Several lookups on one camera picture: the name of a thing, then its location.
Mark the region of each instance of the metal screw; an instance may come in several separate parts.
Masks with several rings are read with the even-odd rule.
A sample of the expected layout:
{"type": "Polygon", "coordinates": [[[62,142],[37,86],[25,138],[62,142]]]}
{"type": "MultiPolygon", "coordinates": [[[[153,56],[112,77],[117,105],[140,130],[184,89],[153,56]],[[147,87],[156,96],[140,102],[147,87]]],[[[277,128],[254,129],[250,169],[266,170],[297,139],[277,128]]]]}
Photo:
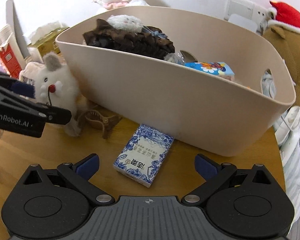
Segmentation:
{"type": "Polygon", "coordinates": [[[200,197],[197,195],[186,195],[185,196],[185,201],[189,203],[196,203],[200,200],[200,197]]]}
{"type": "Polygon", "coordinates": [[[96,201],[101,202],[101,203],[107,203],[111,200],[112,200],[112,197],[109,196],[109,195],[106,195],[106,194],[99,195],[99,196],[96,197],[96,201]]]}

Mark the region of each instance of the brown fabric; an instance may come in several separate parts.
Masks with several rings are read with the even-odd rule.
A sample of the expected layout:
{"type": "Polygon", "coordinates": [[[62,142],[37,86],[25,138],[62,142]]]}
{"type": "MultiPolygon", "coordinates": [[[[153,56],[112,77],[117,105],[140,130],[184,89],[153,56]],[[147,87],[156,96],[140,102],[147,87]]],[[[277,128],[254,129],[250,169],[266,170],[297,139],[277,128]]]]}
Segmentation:
{"type": "MultiPolygon", "coordinates": [[[[151,31],[162,31],[148,26],[151,31]]],[[[173,42],[168,38],[153,37],[151,33],[131,33],[113,28],[105,20],[97,20],[97,28],[83,34],[88,46],[105,49],[115,49],[138,55],[164,59],[169,53],[174,53],[173,42]]]]}
{"type": "Polygon", "coordinates": [[[263,37],[276,48],[285,60],[292,80],[296,83],[297,99],[295,105],[300,106],[300,34],[279,26],[272,26],[265,31],[263,37]]]}

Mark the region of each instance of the cardboard box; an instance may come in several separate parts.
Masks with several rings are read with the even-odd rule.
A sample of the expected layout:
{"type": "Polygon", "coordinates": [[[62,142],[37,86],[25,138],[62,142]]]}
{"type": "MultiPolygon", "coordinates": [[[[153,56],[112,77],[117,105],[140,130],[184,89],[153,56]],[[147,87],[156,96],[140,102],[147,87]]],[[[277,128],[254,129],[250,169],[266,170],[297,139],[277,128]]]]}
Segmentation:
{"type": "Polygon", "coordinates": [[[29,44],[28,50],[32,60],[43,63],[42,57],[47,53],[53,51],[56,54],[60,53],[59,46],[55,42],[56,37],[68,29],[69,27],[62,27],[50,32],[35,44],[29,44]]]}
{"type": "Polygon", "coordinates": [[[22,68],[9,42],[5,46],[0,47],[0,64],[12,77],[19,78],[22,68]]]}
{"type": "Polygon", "coordinates": [[[172,143],[171,136],[142,124],[119,154],[113,167],[150,187],[172,143]]]}
{"type": "Polygon", "coordinates": [[[185,66],[234,81],[233,71],[224,62],[191,62],[185,63],[185,66]]]}

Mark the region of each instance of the yellow box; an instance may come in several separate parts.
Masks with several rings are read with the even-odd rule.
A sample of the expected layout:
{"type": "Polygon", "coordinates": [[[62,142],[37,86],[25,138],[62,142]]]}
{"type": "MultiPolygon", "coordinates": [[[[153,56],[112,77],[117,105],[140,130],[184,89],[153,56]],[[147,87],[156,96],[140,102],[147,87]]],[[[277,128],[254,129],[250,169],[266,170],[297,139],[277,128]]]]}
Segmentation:
{"type": "Polygon", "coordinates": [[[58,44],[55,42],[56,37],[68,29],[69,27],[57,28],[48,33],[42,39],[38,40],[35,44],[29,44],[28,50],[32,60],[43,63],[42,57],[47,53],[53,51],[56,54],[60,53],[58,44]]]}

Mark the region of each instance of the wooden surface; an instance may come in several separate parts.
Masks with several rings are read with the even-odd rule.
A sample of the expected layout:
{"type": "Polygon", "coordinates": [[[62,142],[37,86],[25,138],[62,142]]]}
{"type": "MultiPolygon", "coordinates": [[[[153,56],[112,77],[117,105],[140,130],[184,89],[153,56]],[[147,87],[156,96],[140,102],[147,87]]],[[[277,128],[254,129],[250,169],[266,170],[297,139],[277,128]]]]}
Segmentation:
{"type": "MultiPolygon", "coordinates": [[[[90,153],[97,153],[100,157],[100,169],[90,182],[115,198],[119,195],[177,195],[181,198],[204,182],[194,169],[194,157],[198,153],[218,163],[231,162],[240,169],[250,169],[255,163],[263,163],[284,188],[281,159],[272,129],[244,153],[229,158],[175,141],[152,186],[146,188],[112,167],[137,127],[138,124],[123,119],[107,140],[102,139],[101,131],[88,125],[79,138],[71,138],[62,129],[48,124],[39,139],[3,132],[0,138],[0,214],[5,199],[31,163],[39,163],[44,169],[54,169],[63,162],[76,163],[90,153]]],[[[0,215],[0,240],[8,238],[0,215]]]]}

